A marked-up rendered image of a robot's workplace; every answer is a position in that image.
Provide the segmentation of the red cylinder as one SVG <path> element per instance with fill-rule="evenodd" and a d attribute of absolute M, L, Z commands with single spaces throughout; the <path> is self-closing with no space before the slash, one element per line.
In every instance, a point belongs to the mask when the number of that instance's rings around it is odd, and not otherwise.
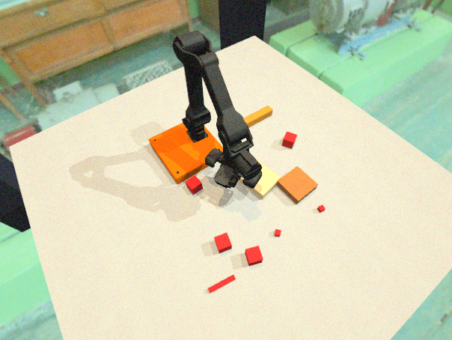
<path fill-rule="evenodd" d="M 217 283 L 216 285 L 214 285 L 214 286 L 208 288 L 208 290 L 209 290 L 209 292 L 211 293 L 211 292 L 213 292 L 213 291 L 216 291 L 216 290 L 220 289 L 221 287 L 225 286 L 226 284 L 232 282 L 233 280 L 235 280 L 234 275 L 232 275 L 232 276 L 230 276 L 230 277 L 224 279 L 223 281 Z"/>

